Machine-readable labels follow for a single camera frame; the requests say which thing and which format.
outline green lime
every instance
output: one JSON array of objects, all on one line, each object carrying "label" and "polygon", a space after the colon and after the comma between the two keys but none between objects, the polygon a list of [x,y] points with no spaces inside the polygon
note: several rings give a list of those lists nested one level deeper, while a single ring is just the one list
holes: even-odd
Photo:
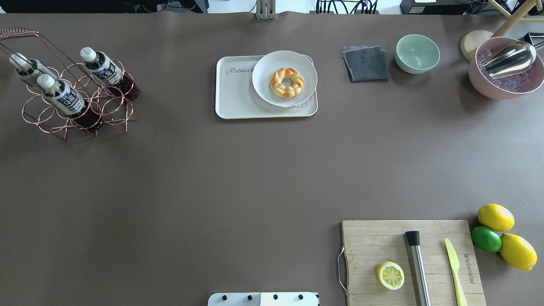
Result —
[{"label": "green lime", "polygon": [[471,237],[472,242],[486,252],[498,252],[502,246],[499,235],[488,227],[475,227]]}]

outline yellow lemon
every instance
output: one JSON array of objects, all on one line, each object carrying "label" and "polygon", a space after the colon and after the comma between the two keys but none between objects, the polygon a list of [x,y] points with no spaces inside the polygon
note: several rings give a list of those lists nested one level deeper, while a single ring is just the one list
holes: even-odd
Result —
[{"label": "yellow lemon", "polygon": [[513,267],[531,271],[536,264],[536,251],[525,239],[514,234],[503,234],[500,237],[502,246],[500,254]]},{"label": "yellow lemon", "polygon": [[385,288],[396,290],[404,285],[403,269],[392,261],[385,261],[378,266],[378,280]]},{"label": "yellow lemon", "polygon": [[478,220],[494,231],[508,231],[514,226],[512,213],[498,204],[487,204],[478,210]]}]

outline cutting board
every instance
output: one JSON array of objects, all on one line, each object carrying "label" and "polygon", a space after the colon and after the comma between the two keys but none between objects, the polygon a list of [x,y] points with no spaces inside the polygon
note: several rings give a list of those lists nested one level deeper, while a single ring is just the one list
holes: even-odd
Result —
[{"label": "cutting board", "polygon": [[[466,220],[344,220],[342,239],[347,263],[348,306],[418,306],[410,249],[404,235],[410,230],[419,231],[432,305],[457,305],[444,243],[444,238],[449,238],[461,263],[459,278],[468,305],[486,306]],[[400,289],[389,290],[378,282],[376,270],[384,261],[396,262],[404,270],[405,281]]]}]

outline black muddler tip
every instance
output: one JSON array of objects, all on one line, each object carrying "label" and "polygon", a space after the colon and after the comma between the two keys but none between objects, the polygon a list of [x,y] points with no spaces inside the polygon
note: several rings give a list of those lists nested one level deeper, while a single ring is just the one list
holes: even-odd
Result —
[{"label": "black muddler tip", "polygon": [[406,238],[408,239],[408,245],[418,246],[419,245],[419,231],[418,230],[412,230],[406,232]]}]

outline round plate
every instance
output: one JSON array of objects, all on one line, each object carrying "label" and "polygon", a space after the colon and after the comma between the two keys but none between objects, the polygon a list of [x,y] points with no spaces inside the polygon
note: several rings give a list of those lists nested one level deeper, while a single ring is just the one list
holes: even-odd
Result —
[{"label": "round plate", "polygon": [[[270,79],[280,68],[295,68],[304,77],[304,89],[293,98],[282,98],[274,94],[270,88]],[[317,72],[312,63],[302,54],[293,51],[276,51],[263,56],[253,68],[253,87],[266,102],[280,106],[293,107],[306,101],[317,86]]]}]

